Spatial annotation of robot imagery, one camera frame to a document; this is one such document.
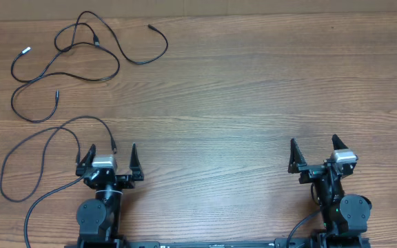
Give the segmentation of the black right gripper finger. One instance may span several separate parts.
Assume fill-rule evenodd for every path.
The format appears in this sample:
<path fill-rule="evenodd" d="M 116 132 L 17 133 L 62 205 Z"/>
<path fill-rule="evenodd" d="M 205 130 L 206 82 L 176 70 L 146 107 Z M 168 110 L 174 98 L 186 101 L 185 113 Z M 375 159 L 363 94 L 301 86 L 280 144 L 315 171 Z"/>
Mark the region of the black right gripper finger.
<path fill-rule="evenodd" d="M 346 146 L 346 144 L 344 144 L 344 142 L 341 141 L 341 139 L 339 138 L 339 136 L 337 134 L 334 134 L 332 136 L 332 144 L 334 147 L 334 150 L 340 150 L 340 149 L 347 149 L 348 146 Z"/>
<path fill-rule="evenodd" d="M 301 167 L 307 166 L 307 162 L 296 142 L 295 138 L 290 140 L 290 158 L 288 165 L 289 173 L 299 173 Z"/>

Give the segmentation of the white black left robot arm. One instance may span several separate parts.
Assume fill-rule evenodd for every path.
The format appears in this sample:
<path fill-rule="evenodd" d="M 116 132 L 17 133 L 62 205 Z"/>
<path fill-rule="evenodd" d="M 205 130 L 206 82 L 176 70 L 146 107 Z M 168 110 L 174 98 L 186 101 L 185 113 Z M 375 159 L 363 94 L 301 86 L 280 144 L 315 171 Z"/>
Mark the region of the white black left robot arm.
<path fill-rule="evenodd" d="M 144 180 L 136 145 L 132 146 L 129 168 L 130 174 L 117 174 L 114 155 L 97 155 L 95 145 L 77 165 L 76 175 L 95 191 L 95 197 L 84 201 L 77 209 L 77 247 L 130 246 L 119 233 L 119 226 L 123 190 L 133 189 L 135 182 Z"/>

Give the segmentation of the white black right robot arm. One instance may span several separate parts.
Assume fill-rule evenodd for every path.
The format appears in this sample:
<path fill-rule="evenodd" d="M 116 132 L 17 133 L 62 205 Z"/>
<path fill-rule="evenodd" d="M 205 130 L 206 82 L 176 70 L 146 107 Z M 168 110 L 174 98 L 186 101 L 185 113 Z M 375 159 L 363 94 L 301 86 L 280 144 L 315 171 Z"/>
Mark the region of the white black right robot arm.
<path fill-rule="evenodd" d="M 290 141 L 288 172 L 299 174 L 300 184 L 311 185 L 312 200 L 319 210 L 302 219 L 289 233 L 286 247 L 369 247 L 367 231 L 371 201 L 361 195 L 346 194 L 341 180 L 353 174 L 358 156 L 337 135 L 332 136 L 333 152 L 319 165 L 309 165 L 296 140 Z M 314 230 L 308 238 L 295 238 L 299 227 L 317 215 L 323 228 Z"/>

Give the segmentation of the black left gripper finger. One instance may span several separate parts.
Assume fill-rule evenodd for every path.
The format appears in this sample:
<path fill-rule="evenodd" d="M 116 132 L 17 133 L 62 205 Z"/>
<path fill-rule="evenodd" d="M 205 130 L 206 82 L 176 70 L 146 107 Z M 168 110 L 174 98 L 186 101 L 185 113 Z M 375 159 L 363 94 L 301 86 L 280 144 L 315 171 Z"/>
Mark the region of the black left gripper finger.
<path fill-rule="evenodd" d="M 75 174 L 77 176 L 82 176 L 86 173 L 87 169 L 92 167 L 92 161 L 96 156 L 96 145 L 92 144 L 89 148 L 87 154 L 81 159 L 81 161 L 76 166 Z"/>
<path fill-rule="evenodd" d="M 144 173 L 137 154 L 136 143 L 132 144 L 129 168 L 132 171 L 133 181 L 144 181 Z"/>

